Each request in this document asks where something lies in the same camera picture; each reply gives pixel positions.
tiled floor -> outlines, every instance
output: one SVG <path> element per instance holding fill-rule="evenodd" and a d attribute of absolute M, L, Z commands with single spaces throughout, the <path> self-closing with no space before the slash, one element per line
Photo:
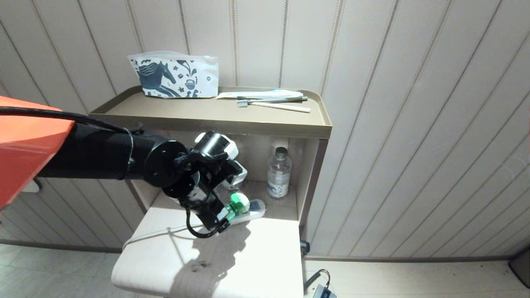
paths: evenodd
<path fill-rule="evenodd" d="M 0 297 L 148 298 L 110 283 L 115 253 L 0 244 Z"/>
<path fill-rule="evenodd" d="M 51 250 L 0 244 L 0 297 L 154 298 L 110 283 L 117 254 Z M 530 298 L 506 262 L 368 263 L 306 261 L 306 278 L 331 273 L 339 298 Z M 320 277 L 306 298 L 313 297 Z"/>
<path fill-rule="evenodd" d="M 305 261 L 306 279 L 319 269 L 331 274 L 339 298 L 529 298 L 505 261 L 460 263 L 375 263 Z M 304 297 L 313 297 L 316 285 Z"/>

white paper bag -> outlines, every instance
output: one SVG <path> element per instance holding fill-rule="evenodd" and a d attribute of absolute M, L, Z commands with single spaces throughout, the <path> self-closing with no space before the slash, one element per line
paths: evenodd
<path fill-rule="evenodd" d="M 127 56 L 145 95 L 161 98 L 217 96 L 217 57 L 156 51 Z"/>

bottle label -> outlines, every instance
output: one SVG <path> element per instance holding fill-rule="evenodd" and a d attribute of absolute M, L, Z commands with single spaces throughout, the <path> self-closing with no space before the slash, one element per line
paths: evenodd
<path fill-rule="evenodd" d="M 267 192 L 275 198 L 285 197 L 287 195 L 288 189 L 289 183 L 284 185 L 277 185 L 267 182 Z"/>

black cable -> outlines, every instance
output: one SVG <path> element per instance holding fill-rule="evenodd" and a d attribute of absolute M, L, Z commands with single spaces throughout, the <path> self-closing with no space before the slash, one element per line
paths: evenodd
<path fill-rule="evenodd" d="M 203 238 L 203 239 L 210 238 L 213 235 L 215 235 L 215 233 L 217 233 L 217 230 L 219 230 L 219 225 L 217 225 L 215 229 L 213 231 L 210 231 L 209 233 L 206 233 L 206 234 L 199 233 L 195 231 L 193 227 L 191 226 L 190 217 L 191 217 L 191 211 L 189 208 L 186 208 L 186 227 L 188 228 L 188 231 L 190 231 L 190 233 L 197 238 Z"/>
<path fill-rule="evenodd" d="M 92 124 L 92 125 L 96 125 L 102 128 L 114 130 L 116 132 L 126 133 L 129 135 L 131 139 L 131 150 L 129 152 L 129 160 L 127 161 L 127 168 L 125 172 L 123 173 L 123 176 L 120 178 L 120 180 L 127 176 L 132 166 L 134 138 L 131 132 L 125 127 L 119 127 L 114 124 L 108 123 L 106 121 L 95 119 L 95 118 L 92 118 L 90 116 L 86 116 L 83 114 L 63 112 L 63 111 L 43 110 L 43 109 L 32 109 L 32 108 L 21 108 L 21 107 L 0 107 L 0 116 L 2 115 L 73 120 L 75 122 L 80 122 L 84 124 Z"/>
<path fill-rule="evenodd" d="M 330 287 L 330 281 L 331 281 L 331 274 L 326 269 L 320 269 L 319 273 L 320 272 L 324 272 L 324 273 L 326 273 L 328 275 L 328 282 L 326 283 L 326 288 L 329 288 Z"/>
<path fill-rule="evenodd" d="M 326 269 L 320 269 L 319 271 L 317 271 L 315 274 L 313 274 L 313 276 L 311 276 L 305 283 L 304 283 L 304 291 L 307 290 L 309 288 L 309 286 L 311 286 L 311 284 L 313 282 L 315 282 L 315 280 L 317 278 L 320 277 L 320 273 L 321 272 L 324 272 L 328 275 L 328 282 L 326 283 L 326 288 L 329 288 L 330 286 L 330 281 L 331 281 L 331 274 L 326 270 Z"/>
<path fill-rule="evenodd" d="M 222 160 L 222 159 L 226 159 L 228 157 L 228 153 L 226 152 L 221 152 L 219 154 L 215 154 L 213 155 L 211 158 L 215 161 L 217 160 Z"/>

toothbrush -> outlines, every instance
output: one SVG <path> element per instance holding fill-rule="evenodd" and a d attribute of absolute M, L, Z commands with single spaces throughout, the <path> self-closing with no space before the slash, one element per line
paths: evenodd
<path fill-rule="evenodd" d="M 222 92 L 219 93 L 217 96 L 217 99 L 235 99 L 237 97 L 247 97 L 247 98 L 263 98 L 263 97 L 283 97 L 283 98 L 289 98 L 289 97 L 300 97 L 304 96 L 302 92 L 298 91 L 290 91 L 290 90 L 284 90 L 284 89 L 276 89 L 276 90 L 269 90 L 269 91 L 247 91 L 247 92 Z"/>
<path fill-rule="evenodd" d="M 306 96 L 292 97 L 292 98 L 267 98 L 267 99 L 247 99 L 246 97 L 237 97 L 237 106 L 245 108 L 249 106 L 251 102 L 300 102 L 307 101 Z"/>
<path fill-rule="evenodd" d="M 311 108 L 294 107 L 294 106 L 288 106 L 286 104 L 267 103 L 267 102 L 249 102 L 249 104 L 251 104 L 253 106 L 260 106 L 260 107 L 267 107 L 267 108 L 276 108 L 276 109 L 297 111 L 297 112 L 304 112 L 304 113 L 310 113 L 311 112 Z"/>

